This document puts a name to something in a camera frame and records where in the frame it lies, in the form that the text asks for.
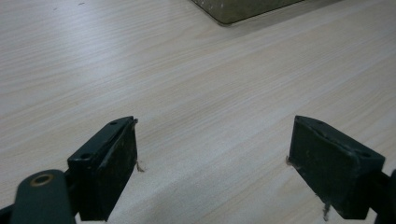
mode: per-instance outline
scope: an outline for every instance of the screw hole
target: screw hole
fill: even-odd
[[[40,187],[48,184],[52,179],[53,179],[53,175],[51,174],[39,175],[30,182],[30,185],[32,187]]]
[[[80,156],[83,160],[87,160],[91,157],[91,153],[84,153]]]

